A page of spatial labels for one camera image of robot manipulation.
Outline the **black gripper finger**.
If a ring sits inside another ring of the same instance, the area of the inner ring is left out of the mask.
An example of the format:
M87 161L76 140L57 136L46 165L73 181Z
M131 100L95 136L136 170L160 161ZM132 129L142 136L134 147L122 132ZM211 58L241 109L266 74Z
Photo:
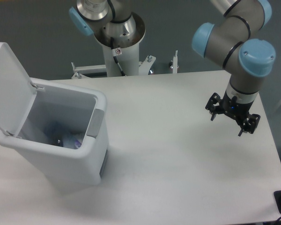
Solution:
M258 123L260 121L259 114L246 114L245 116L241 116L237 119L237 124L240 126L241 130L238 136L241 136L242 133L250 133L253 134L256 130Z
M205 109L211 114L211 121L213 121L218 114L222 114L222 99L215 92L208 100Z

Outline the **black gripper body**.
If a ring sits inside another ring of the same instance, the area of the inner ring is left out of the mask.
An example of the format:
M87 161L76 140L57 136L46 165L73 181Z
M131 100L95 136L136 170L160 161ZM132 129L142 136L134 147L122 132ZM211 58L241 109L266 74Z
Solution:
M224 114L235 121L243 121L248 120L251 116L249 110L253 104L253 101L243 104L237 102L237 97L229 97L228 94L225 92L224 97L220 106L222 107L221 114Z

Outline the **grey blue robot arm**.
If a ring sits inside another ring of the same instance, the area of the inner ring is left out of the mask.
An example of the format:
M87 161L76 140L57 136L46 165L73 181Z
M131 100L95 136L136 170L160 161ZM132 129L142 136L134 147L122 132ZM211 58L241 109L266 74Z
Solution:
M241 133L254 133L260 116L250 114L264 79L270 74L276 52L265 40L253 38L270 20L266 0L214 0L225 20L220 26L202 24L192 38L192 49L230 73L223 97L214 93L206 109L212 118L232 118ZM149 61L139 61L139 44L145 36L144 21L128 0L79 0L69 9L76 28L94 36L102 46L108 76L147 75Z

